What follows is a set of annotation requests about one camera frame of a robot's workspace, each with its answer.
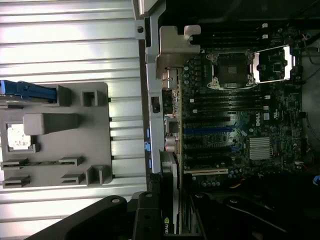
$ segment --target ribbed metal panel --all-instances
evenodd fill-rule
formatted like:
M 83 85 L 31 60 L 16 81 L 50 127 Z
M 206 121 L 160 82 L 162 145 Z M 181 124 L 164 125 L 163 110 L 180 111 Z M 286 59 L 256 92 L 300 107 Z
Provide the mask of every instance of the ribbed metal panel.
M 145 191 L 139 53 L 131 1 L 0 0 L 0 23 L 0 79 L 106 82 L 115 175 L 103 187 L 0 186 L 0 239 L 23 239 L 108 195 L 129 199 Z

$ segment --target motherboard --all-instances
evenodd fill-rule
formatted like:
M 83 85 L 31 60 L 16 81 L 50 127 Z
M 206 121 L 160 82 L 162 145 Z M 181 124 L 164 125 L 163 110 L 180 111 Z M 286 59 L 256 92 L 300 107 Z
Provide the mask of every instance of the motherboard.
M 292 81 L 285 58 L 299 49 L 277 47 L 278 36 L 268 51 L 204 48 L 185 63 L 180 157 L 183 173 L 199 188 L 302 170 L 302 85 Z M 299 57 L 292 61 L 298 65 Z

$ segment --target chipset heatsink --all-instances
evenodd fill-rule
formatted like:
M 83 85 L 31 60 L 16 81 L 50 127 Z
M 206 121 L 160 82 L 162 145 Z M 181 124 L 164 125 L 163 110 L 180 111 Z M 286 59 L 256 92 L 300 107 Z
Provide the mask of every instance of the chipset heatsink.
M 272 157 L 270 137 L 249 138 L 249 159 L 267 160 Z

